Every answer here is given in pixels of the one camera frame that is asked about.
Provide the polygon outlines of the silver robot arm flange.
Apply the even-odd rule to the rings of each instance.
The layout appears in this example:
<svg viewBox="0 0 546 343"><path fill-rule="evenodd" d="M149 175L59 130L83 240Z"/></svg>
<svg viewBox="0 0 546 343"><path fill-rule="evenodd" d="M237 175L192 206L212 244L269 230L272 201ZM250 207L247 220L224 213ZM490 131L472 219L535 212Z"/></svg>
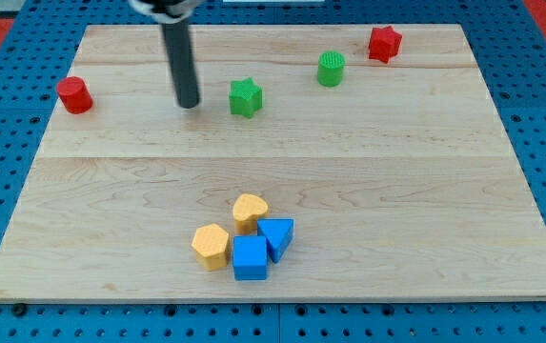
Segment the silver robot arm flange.
<svg viewBox="0 0 546 343"><path fill-rule="evenodd" d="M159 24L176 24L189 18L203 0L129 0L136 12Z"/></svg>

